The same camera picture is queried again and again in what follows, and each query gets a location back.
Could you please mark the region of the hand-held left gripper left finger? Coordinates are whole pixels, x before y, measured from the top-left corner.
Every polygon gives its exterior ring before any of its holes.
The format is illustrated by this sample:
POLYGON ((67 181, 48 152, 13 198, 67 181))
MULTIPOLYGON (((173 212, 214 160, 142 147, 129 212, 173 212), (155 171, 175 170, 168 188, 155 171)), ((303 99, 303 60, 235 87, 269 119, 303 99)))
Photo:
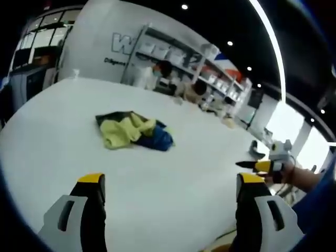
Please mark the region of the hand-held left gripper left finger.
POLYGON ((81 177, 44 214, 38 237, 50 251, 106 251, 105 175, 81 177))

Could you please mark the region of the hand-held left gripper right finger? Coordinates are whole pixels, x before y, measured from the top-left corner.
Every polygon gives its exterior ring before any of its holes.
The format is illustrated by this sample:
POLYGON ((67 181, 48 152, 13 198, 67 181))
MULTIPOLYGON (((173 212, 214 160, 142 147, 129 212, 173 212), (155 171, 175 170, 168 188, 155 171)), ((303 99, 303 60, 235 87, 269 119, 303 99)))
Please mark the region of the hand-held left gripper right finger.
POLYGON ((230 251, 291 251, 304 237, 297 214, 263 178, 237 174, 236 237, 230 251))

